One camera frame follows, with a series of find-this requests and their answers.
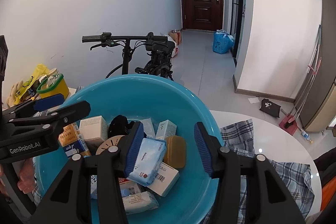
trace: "black bag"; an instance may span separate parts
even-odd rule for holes
[[[128,130],[130,130],[134,125],[134,121],[128,123],[128,120],[123,115],[118,115],[115,117],[110,126],[108,131],[108,138],[112,138],[118,135],[128,135]]]
[[[260,110],[262,112],[265,112],[275,118],[280,118],[280,108],[281,106],[277,105],[276,103],[271,102],[268,99],[263,99],[261,101],[261,107]]]

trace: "white round table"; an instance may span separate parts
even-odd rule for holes
[[[219,128],[236,122],[252,119],[254,129],[254,150],[256,153],[259,153],[260,151],[260,153],[264,154],[270,160],[278,162],[309,164],[312,175],[311,187],[313,189],[315,199],[308,216],[320,211],[322,201],[320,177],[313,159],[298,140],[281,128],[257,118],[238,113],[214,110],[211,110],[211,113],[214,116]]]

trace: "barcode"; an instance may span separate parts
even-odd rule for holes
[[[79,138],[80,142],[82,143],[82,145],[83,145],[83,147],[84,147],[84,150],[85,150],[85,151],[89,150],[89,149],[87,148],[87,145],[86,145],[86,143],[85,143],[83,137],[82,137],[82,134],[78,134],[78,138]]]
[[[160,182],[163,182],[163,181],[165,180],[166,177],[164,177],[163,175],[160,175],[159,173],[157,173],[157,174],[155,175],[155,178],[156,178],[157,180],[159,180]]]

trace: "orange object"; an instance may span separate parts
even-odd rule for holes
[[[178,31],[172,31],[169,33],[169,36],[174,39],[174,41],[176,42],[177,45],[181,44],[182,43],[182,40],[181,40],[181,31],[178,30]]]
[[[163,162],[172,168],[183,168],[186,159],[186,143],[180,136],[170,136],[166,138],[167,152]]]
[[[56,82],[48,87],[44,88],[44,85],[47,83],[48,78],[45,78],[42,83],[37,88],[37,93],[40,94],[41,98],[46,98],[61,93],[66,99],[70,93],[67,83],[65,83],[63,74],[60,74]]]
[[[322,188],[321,211],[323,211],[329,204],[335,192],[336,192],[336,177],[334,177]]]

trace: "person's hand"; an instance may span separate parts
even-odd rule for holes
[[[17,183],[18,188],[25,194],[31,193],[35,188],[34,173],[33,159],[26,160],[19,172],[20,180]]]
[[[0,177],[3,176],[3,168],[2,168],[2,165],[0,164]],[[5,188],[5,184],[3,183],[2,179],[0,179],[0,192],[4,195],[4,196],[7,196],[8,197],[8,193],[6,191],[6,188]]]

